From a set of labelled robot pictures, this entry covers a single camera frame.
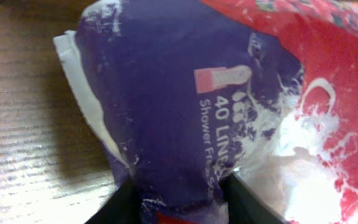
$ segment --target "crumpled plastic packaging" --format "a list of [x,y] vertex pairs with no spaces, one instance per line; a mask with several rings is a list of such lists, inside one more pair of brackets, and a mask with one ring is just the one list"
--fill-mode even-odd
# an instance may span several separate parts
[[54,42],[144,223],[227,223],[233,172],[291,223],[358,223],[358,3],[102,0]]

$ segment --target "plastic package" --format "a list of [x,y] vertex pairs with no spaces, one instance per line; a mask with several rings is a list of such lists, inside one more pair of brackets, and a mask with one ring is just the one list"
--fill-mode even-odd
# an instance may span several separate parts
[[227,223],[232,172],[289,222],[358,223],[358,3],[103,0],[54,41],[144,223]]

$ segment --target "brown wood grain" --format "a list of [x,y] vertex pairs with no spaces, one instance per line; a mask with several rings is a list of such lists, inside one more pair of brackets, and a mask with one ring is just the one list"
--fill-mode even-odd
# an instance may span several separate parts
[[83,223],[115,190],[52,42],[92,2],[0,0],[0,223]]

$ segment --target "wooden table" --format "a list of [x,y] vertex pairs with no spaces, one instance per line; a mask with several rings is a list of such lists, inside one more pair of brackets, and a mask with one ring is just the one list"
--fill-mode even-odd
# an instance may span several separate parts
[[52,37],[90,0],[0,0],[0,223],[83,223],[115,191]]

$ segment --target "wooden surface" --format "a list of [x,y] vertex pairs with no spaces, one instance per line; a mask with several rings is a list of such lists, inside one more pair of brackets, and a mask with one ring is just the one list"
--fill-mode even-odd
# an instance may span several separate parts
[[0,223],[83,223],[114,192],[52,37],[92,1],[0,1]]

